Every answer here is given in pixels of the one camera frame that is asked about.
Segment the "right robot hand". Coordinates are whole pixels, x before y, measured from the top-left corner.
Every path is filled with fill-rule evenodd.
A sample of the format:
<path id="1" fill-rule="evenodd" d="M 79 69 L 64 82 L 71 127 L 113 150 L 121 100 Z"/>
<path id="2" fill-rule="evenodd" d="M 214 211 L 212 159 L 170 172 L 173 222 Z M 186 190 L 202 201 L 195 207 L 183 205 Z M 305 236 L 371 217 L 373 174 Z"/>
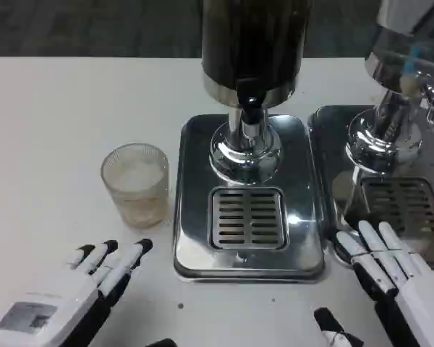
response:
<path id="1" fill-rule="evenodd" d="M 360 220 L 358 234 L 360 241 L 337 231 L 332 242 L 349 258 L 392 345 L 434 346 L 434 270 L 385 221 Z"/>

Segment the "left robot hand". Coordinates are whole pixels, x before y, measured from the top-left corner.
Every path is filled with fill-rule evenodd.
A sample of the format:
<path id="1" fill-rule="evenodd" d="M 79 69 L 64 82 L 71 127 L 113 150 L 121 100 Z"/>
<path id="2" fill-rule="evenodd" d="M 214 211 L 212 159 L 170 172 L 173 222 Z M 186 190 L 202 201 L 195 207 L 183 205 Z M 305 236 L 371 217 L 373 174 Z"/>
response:
<path id="1" fill-rule="evenodd" d="M 111 239 L 85 244 L 57 270 L 23 288 L 0 315 L 0 346 L 89 346 L 153 248 L 141 239 L 124 254 Z"/>

